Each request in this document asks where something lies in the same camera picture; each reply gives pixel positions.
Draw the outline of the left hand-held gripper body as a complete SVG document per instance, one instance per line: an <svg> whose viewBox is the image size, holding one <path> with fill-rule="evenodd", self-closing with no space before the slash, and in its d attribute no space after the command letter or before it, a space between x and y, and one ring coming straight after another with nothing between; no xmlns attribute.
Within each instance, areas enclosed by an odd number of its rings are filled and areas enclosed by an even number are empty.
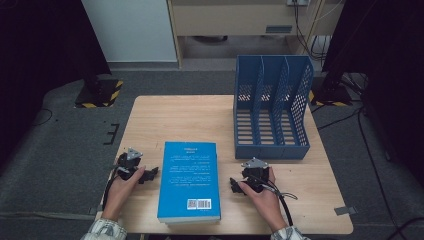
<svg viewBox="0 0 424 240"><path fill-rule="evenodd" d="M128 180L137 171L138 165L141 161L143 154L133 148L129 148L126 152L123 152L117 161L117 165L114 168L114 176L120 177L123 180Z"/></svg>

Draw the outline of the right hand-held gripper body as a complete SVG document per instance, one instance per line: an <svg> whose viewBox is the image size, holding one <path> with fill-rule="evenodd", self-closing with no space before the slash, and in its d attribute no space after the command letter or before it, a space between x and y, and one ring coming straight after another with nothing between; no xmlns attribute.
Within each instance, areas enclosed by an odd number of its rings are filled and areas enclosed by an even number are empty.
<svg viewBox="0 0 424 240"><path fill-rule="evenodd" d="M269 180L269 164L253 157L242 163L241 166L245 183L255 192L260 193L264 189L263 185L267 184Z"/></svg>

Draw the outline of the blue file rack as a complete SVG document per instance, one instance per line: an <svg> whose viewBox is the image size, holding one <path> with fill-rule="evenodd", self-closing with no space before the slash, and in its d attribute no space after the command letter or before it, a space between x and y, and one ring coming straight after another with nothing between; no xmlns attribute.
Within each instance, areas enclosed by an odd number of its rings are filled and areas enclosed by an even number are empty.
<svg viewBox="0 0 424 240"><path fill-rule="evenodd" d="M304 115L314 78L305 55L239 55L233 119L237 159L297 160L310 148Z"/></svg>

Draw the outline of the bright blue book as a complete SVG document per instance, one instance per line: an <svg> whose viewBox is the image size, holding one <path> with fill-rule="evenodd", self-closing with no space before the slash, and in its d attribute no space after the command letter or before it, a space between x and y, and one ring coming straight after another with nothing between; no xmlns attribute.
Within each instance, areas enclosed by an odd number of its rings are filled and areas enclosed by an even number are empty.
<svg viewBox="0 0 424 240"><path fill-rule="evenodd" d="M215 143L165 143L157 218L165 224L221 219Z"/></svg>

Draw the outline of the person's right hand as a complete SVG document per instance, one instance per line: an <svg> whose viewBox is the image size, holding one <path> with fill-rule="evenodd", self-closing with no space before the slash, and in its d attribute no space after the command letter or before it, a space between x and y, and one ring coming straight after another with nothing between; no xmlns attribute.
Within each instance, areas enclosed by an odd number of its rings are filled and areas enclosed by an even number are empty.
<svg viewBox="0 0 424 240"><path fill-rule="evenodd" d="M272 233L288 226L281 213L280 201L272 191L263 190L257 193L244 182L239 182L238 185L250 198L257 212L268 224Z"/></svg>

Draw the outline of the person's left hand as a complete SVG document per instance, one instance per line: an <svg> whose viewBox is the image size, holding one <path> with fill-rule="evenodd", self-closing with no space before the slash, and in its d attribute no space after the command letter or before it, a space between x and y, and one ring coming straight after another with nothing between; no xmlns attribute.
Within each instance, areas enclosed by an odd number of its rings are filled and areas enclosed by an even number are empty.
<svg viewBox="0 0 424 240"><path fill-rule="evenodd" d="M121 177L116 177L113 180L101 215L102 218L115 222L118 221L122 207L138 184L144 171L145 167L139 167L128 180L123 180Z"/></svg>

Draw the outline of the black stand with striped base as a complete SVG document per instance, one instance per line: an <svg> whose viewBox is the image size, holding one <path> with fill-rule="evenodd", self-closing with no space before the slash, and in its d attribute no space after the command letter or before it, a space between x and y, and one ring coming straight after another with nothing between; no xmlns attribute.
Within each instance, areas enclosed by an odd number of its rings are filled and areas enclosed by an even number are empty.
<svg viewBox="0 0 424 240"><path fill-rule="evenodd" d="M347 89L337 85L334 89L324 87L325 77L315 76L309 92L309 101L314 106L350 106L352 98Z"/></svg>
<svg viewBox="0 0 424 240"><path fill-rule="evenodd" d="M118 97L123 81L108 74L85 80L75 100L76 108L111 107Z"/></svg>

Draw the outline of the black curtain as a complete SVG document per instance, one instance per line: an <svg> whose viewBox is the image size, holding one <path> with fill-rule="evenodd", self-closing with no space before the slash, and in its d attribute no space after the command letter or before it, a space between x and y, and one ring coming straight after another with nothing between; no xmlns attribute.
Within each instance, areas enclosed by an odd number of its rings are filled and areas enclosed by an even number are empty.
<svg viewBox="0 0 424 240"><path fill-rule="evenodd" d="M362 95L389 158L424 187L424 0L346 0L323 71L329 93L363 73Z"/></svg>
<svg viewBox="0 0 424 240"><path fill-rule="evenodd" d="M45 94L82 78L66 43L95 74L110 72L82 0L0 0L0 169Z"/></svg>

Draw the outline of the white panel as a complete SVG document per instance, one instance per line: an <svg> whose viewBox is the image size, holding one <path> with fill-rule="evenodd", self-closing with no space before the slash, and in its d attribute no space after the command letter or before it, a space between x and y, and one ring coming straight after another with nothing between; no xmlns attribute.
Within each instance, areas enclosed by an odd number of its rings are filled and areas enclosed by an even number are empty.
<svg viewBox="0 0 424 240"><path fill-rule="evenodd" d="M82 0L108 62L176 62L167 0Z"/></svg>

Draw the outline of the beige wooden desk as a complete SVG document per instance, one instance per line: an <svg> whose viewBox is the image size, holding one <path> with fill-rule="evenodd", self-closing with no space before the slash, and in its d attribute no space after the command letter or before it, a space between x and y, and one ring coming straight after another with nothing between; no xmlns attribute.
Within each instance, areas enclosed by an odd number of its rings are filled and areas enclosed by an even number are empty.
<svg viewBox="0 0 424 240"><path fill-rule="evenodd" d="M286 37L294 54L308 54L316 36L331 36L347 0L167 0L177 63L183 64L187 37Z"/></svg>

